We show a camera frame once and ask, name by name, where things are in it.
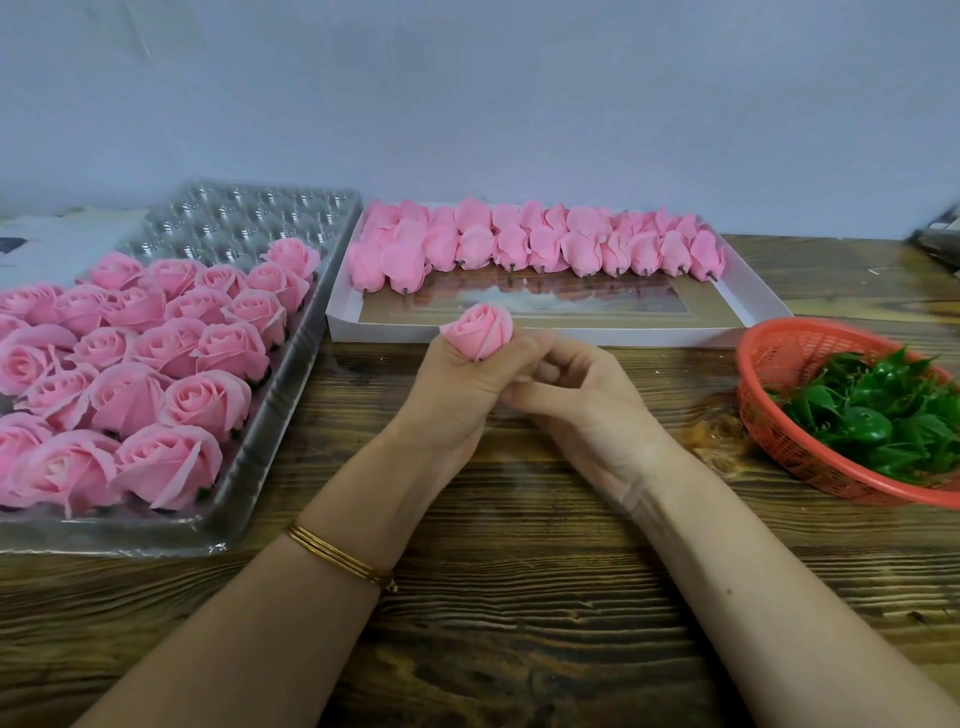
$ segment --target wooden table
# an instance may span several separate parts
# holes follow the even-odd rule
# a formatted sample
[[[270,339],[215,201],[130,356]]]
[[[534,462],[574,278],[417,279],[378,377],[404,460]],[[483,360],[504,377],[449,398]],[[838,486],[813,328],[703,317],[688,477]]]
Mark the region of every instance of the wooden table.
[[[733,236],[797,314],[941,352],[960,281],[899,243]],[[723,426],[730,351],[614,350],[651,409],[874,629],[960,700],[960,513],[803,485]],[[396,411],[422,347],[326,344],[242,545],[190,561],[0,557],[0,725],[68,725],[219,590]],[[748,722],[656,554],[507,411],[430,509],[323,725]]]

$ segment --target white wall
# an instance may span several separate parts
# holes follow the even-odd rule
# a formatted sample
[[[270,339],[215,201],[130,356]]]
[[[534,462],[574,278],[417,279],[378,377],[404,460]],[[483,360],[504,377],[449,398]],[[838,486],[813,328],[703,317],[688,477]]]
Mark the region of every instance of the white wall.
[[[0,209],[212,176],[894,237],[960,197],[956,0],[0,0]]]

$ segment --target hand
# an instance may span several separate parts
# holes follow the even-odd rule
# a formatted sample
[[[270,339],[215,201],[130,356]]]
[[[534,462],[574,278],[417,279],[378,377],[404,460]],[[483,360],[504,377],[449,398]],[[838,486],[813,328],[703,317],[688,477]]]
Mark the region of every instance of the hand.
[[[570,464],[617,502],[653,469],[684,453],[650,414],[609,352],[562,336],[503,400],[549,433]]]
[[[554,339],[548,329],[515,332],[500,351],[477,362],[464,358],[442,336],[430,343],[407,401],[387,431],[402,447],[420,449],[437,463],[433,478],[438,491],[473,456],[503,388],[532,371]]]

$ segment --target gold bracelet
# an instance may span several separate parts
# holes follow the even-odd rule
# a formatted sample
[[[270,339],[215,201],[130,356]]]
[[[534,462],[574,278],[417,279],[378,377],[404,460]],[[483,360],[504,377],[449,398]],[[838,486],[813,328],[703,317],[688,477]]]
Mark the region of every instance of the gold bracelet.
[[[394,581],[392,571],[384,573],[383,571],[371,569],[362,561],[357,561],[352,556],[346,555],[336,546],[332,546],[323,539],[314,536],[296,521],[287,526],[287,536],[315,556],[320,556],[322,559],[336,564],[341,569],[346,569],[354,576],[359,576],[364,581],[370,582],[385,592],[396,594],[399,591]]]

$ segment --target forearm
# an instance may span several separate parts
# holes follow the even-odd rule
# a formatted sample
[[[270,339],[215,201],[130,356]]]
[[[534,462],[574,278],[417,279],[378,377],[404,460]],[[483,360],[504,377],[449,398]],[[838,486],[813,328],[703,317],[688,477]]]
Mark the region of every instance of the forearm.
[[[429,453],[381,435],[324,486],[300,522],[390,570],[438,490],[432,467]],[[281,536],[78,725],[313,726],[377,599],[375,586]]]
[[[631,513],[760,724],[947,726],[960,710],[685,452]]]

